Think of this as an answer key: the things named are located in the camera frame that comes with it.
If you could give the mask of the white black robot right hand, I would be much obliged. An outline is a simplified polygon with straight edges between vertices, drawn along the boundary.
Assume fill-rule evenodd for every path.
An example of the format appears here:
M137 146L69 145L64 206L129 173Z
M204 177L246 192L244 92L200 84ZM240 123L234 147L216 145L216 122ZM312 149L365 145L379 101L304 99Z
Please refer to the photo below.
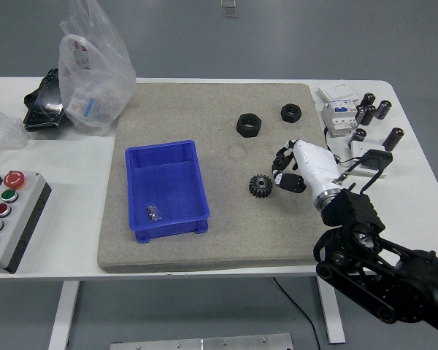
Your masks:
M334 183L340 172L333 154L303 140L290 140L277 152L272 175L274 183L288 192L302 193L310 188L314 201L342 190Z

